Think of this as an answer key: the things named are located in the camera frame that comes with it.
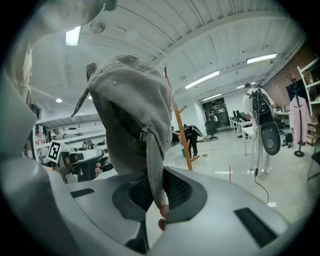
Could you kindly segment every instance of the floor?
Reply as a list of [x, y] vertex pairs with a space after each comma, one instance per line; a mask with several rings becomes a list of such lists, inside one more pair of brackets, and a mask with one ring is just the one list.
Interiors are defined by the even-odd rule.
[[[222, 131], [218, 132], [217, 136], [218, 140], [197, 143], [200, 158], [192, 163], [193, 171], [227, 181], [229, 181], [231, 172], [232, 183], [267, 202], [266, 192], [255, 183], [255, 175], [250, 171], [250, 139], [246, 143], [248, 154], [244, 155], [243, 139], [237, 138], [235, 132]], [[182, 148], [180, 144], [171, 146], [165, 155], [164, 166], [188, 169]], [[291, 224], [309, 215], [320, 195], [320, 176], [307, 181], [314, 147], [308, 144], [302, 146], [301, 151], [304, 152], [304, 157], [296, 157], [294, 151], [297, 150], [298, 147], [281, 147], [279, 153], [271, 157], [273, 166], [271, 173], [263, 172], [260, 177], [256, 177], [257, 182], [269, 193], [268, 205]], [[114, 170], [111, 171], [107, 172], [108, 176], [116, 174]], [[312, 173], [318, 171], [320, 171], [320, 166], [315, 163], [312, 166]], [[162, 234], [158, 227], [160, 218], [159, 210], [153, 203], [146, 214], [146, 229], [150, 247]]]

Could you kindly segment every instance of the gray cap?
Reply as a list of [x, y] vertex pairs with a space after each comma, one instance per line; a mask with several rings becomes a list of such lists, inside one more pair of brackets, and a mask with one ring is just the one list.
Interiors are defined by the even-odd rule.
[[87, 91], [106, 129], [115, 170], [147, 172], [160, 207], [165, 203], [163, 160], [172, 141], [171, 92], [163, 76], [150, 63], [122, 55], [93, 73]]

